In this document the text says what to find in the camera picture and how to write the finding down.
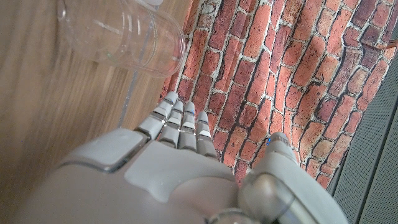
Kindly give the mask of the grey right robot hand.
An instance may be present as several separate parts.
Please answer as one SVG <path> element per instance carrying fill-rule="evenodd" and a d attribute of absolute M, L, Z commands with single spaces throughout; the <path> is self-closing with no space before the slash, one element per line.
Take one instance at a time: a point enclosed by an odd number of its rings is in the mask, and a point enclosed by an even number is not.
<path fill-rule="evenodd" d="M 331 195 L 274 133 L 238 184 L 218 160 L 208 116 L 170 92 L 134 130 L 69 153 L 15 223 L 346 223 Z"/>

